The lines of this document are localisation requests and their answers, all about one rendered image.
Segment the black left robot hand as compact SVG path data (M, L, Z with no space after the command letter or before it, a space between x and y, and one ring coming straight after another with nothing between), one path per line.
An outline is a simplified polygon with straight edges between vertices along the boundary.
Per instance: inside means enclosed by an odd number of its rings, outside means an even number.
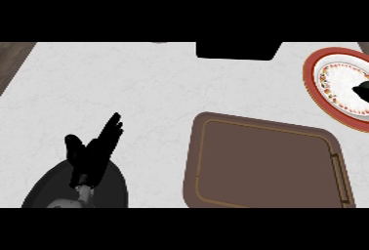
M64 137L66 160L70 163L70 188L86 186L95 188L106 170L109 158L122 135L120 115L113 113L101 128L98 136L86 145L79 138L69 134Z

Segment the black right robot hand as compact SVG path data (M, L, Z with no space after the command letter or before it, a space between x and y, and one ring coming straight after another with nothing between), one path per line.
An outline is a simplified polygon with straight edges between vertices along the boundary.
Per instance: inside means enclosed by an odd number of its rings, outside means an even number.
M361 82L357 86L351 88L352 92L358 98L369 103L369 81Z

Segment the red-rimmed white plate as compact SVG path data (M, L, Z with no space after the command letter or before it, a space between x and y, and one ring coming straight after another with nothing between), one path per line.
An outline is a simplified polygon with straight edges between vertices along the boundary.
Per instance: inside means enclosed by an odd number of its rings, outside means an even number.
M302 64L302 82L318 108L342 125L369 133L369 104L352 87L369 81L369 56L340 47L317 50Z

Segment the brown rectangular tray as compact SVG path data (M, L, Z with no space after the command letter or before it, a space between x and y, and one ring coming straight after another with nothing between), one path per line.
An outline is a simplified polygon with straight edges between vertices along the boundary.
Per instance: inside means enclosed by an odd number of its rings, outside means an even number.
M200 113L182 199L191 208L352 208L336 137L318 128Z

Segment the black appliance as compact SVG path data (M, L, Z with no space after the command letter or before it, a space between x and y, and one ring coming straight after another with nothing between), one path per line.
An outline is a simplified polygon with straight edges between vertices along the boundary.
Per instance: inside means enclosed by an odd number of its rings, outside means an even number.
M197 42L196 56L202 59L269 61L280 42Z

